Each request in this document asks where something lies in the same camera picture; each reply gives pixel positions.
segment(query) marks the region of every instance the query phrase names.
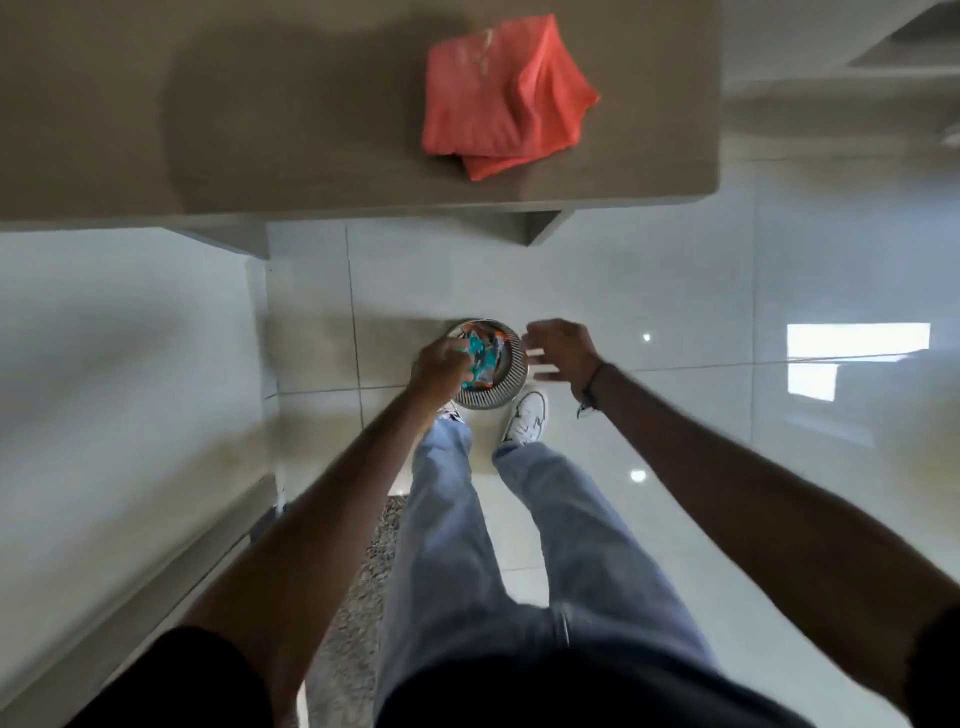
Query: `white sneaker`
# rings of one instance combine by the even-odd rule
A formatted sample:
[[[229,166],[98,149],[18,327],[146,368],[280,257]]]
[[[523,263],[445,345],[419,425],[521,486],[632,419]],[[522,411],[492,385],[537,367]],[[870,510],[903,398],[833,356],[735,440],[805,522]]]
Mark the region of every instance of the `white sneaker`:
[[[457,409],[457,403],[453,400],[450,400],[447,404],[437,410],[437,419],[438,420],[453,420],[457,423],[462,423],[465,425],[467,423],[464,420],[463,415],[460,414],[460,410]]]
[[[546,427],[546,395],[539,389],[527,392],[514,404],[514,414],[503,433],[504,443],[536,443]]]

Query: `red cloth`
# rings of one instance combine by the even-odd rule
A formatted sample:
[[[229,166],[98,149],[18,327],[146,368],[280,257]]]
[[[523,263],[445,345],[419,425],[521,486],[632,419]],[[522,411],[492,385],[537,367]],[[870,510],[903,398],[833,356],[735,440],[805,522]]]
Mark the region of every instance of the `red cloth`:
[[[430,49],[423,150],[462,155],[482,180],[576,144],[599,100],[553,15],[508,20]]]

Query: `forearm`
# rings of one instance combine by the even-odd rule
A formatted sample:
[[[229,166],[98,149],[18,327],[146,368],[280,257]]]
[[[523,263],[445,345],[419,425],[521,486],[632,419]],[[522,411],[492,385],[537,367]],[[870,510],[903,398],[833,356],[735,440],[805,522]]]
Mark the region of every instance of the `forearm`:
[[[605,367],[600,408],[710,538],[854,679],[903,705],[918,632],[960,590],[889,529]]]
[[[184,621],[240,648],[264,679],[277,718],[292,704],[431,415],[409,390],[394,400]]]

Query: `gray rug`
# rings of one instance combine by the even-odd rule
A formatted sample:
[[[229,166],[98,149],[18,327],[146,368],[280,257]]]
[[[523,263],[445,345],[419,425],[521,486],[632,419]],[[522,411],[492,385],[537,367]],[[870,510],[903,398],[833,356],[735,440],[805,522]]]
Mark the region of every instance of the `gray rug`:
[[[407,498],[390,497],[367,558],[306,676],[311,728],[370,728],[376,635]]]

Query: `hand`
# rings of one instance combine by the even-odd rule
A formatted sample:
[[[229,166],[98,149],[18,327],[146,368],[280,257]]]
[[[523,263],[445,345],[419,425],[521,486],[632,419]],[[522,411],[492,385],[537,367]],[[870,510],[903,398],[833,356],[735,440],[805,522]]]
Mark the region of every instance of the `hand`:
[[[568,381],[570,390],[578,401],[584,400],[584,388],[593,373],[604,363],[593,347],[587,327],[564,319],[527,324],[523,344],[528,352],[529,364],[552,364],[558,370],[537,372],[534,379]],[[543,354],[531,356],[529,352],[536,350],[542,350]]]
[[[417,357],[407,391],[431,412],[456,397],[461,384],[471,381],[473,359],[466,347],[466,339],[444,336],[424,347]]]

